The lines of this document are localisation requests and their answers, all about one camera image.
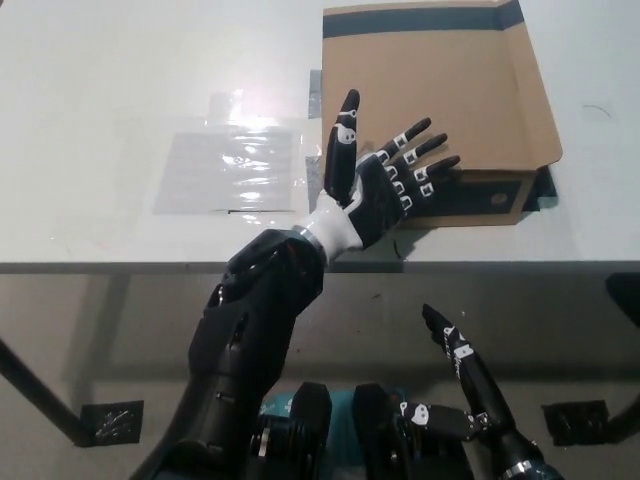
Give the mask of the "white and black left hand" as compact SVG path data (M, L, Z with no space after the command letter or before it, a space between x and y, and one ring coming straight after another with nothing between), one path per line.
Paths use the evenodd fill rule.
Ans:
M377 243L413 208L430 203L436 188L454 176L460 162L460 157L453 155L426 166L417 165L448 140L445 133L440 133L414 147L410 145L429 128L430 118L359 157L359 104L359 92L349 90L328 137L318 232L332 257Z

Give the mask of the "black right hand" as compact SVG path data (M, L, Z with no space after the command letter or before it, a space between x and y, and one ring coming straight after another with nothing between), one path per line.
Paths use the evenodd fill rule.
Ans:
M471 441L517 433L511 410L484 361L461 331L428 304L422 317L432 340L441 347L468 401L467 411L443 405L399 404L399 413L411 424L445 438Z

